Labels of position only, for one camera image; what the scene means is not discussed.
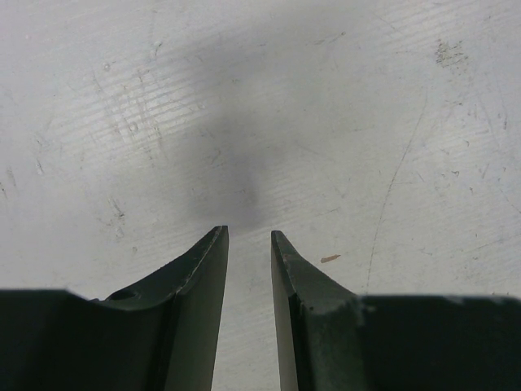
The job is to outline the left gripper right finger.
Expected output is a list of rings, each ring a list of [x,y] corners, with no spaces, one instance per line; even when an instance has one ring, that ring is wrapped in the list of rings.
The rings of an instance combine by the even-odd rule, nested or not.
[[[283,390],[517,390],[520,301],[357,295],[271,234]]]

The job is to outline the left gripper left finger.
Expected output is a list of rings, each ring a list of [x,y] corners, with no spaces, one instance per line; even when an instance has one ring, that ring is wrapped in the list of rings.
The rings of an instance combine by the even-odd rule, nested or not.
[[[1,292],[4,390],[209,390],[229,250],[226,226],[109,297]]]

